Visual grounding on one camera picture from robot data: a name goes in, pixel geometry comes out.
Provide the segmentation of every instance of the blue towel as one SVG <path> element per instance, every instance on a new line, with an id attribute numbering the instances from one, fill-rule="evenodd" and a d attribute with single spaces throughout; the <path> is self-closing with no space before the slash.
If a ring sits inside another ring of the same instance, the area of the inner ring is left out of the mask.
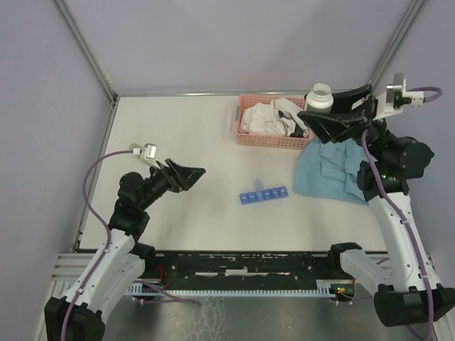
<path id="1" fill-rule="evenodd" d="M 352 140 L 341 144 L 321 144 L 313 140 L 296 164 L 294 192 L 366 205 L 357 186 L 360 162 L 367 158 Z"/>

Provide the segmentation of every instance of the pink basket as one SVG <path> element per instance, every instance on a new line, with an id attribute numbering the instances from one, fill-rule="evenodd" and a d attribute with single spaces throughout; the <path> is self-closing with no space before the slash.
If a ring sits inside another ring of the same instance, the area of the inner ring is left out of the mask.
<path id="1" fill-rule="evenodd" d="M 235 117 L 235 133 L 237 134 L 237 143 L 246 146 L 263 146 L 287 149 L 303 149 L 313 138 L 313 132 L 310 131 L 310 136 L 306 139 L 297 137 L 284 137 L 284 136 L 270 136 L 258 135 L 240 132 L 240 122 L 242 121 L 243 113 L 246 109 L 255 106 L 257 103 L 270 104 L 273 99 L 281 97 L 266 96 L 260 94 L 242 94 L 239 97 L 239 106 L 237 108 L 237 115 Z M 302 109 L 305 106 L 304 98 L 288 98 L 289 101 L 294 102 Z"/>

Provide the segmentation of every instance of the white wall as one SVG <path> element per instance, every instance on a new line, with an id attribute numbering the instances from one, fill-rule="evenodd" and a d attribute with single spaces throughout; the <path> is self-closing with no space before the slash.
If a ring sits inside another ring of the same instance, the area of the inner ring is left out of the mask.
<path id="1" fill-rule="evenodd" d="M 359 87 L 410 0 L 67 0 L 119 94 Z"/>
<path id="2" fill-rule="evenodd" d="M 388 121 L 395 133 L 427 143 L 436 154 L 409 186 L 419 232 L 445 286 L 455 286 L 454 13 L 453 0 L 429 1 L 389 70 L 404 72 L 409 88 L 444 89 L 437 101 Z"/>
<path id="3" fill-rule="evenodd" d="M 109 103 L 49 0 L 0 4 L 0 339 L 32 340 Z"/>

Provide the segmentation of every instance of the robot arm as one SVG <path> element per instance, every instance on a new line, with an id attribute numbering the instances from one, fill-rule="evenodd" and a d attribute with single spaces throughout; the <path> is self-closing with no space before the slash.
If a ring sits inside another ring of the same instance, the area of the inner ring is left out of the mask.
<path id="1" fill-rule="evenodd" d="M 392 274 L 371 261 L 354 243 L 333 245 L 329 256 L 335 271 L 350 274 L 374 296 L 376 312 L 384 325 L 392 327 L 428 320 L 429 302 L 423 277 L 428 279 L 432 290 L 434 320 L 438 320 L 455 306 L 455 290 L 442 287 L 427 258 L 412 216 L 407 186 L 407 180 L 423 176 L 434 154 L 426 144 L 411 137 L 396 137 L 387 129 L 384 120 L 401 113 L 404 104 L 422 106 L 424 94 L 423 91 L 406 91 L 403 74 L 394 75 L 384 94 L 374 97 L 371 91 L 371 86 L 365 85 L 334 94 L 330 114 L 301 112 L 298 116 L 322 143 L 353 139 L 361 145 L 361 136 L 366 130 L 366 144 L 377 160 L 375 166 L 382 186 L 407 221 L 403 222 L 382 197 L 370 164 L 362 162 L 358 187 L 379 222 L 390 255 Z M 424 276 L 416 252 L 422 257 Z"/>
<path id="2" fill-rule="evenodd" d="M 167 191 L 189 190 L 205 173 L 203 168 L 183 167 L 172 160 L 166 166 L 154 160 L 156 147 L 146 145 L 140 159 L 151 164 L 150 177 L 128 173 L 120 179 L 119 199 L 109 221 L 111 244 L 105 242 L 97 250 L 80 278 L 61 299 L 50 298 L 44 314 L 48 340 L 60 341 L 63 321 L 73 300 L 66 341 L 100 341 L 111 312 L 128 287 L 145 270 L 152 270 L 155 249 L 138 243 L 149 222 L 145 209 Z M 89 276 L 84 288 L 80 284 Z"/>

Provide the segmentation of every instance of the white bottle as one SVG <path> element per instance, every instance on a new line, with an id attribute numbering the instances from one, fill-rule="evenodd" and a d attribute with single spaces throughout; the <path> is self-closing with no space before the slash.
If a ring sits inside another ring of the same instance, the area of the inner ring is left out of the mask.
<path id="1" fill-rule="evenodd" d="M 333 105 L 332 89 L 324 83 L 317 83 L 307 94 L 305 101 L 306 112 L 327 112 Z"/>

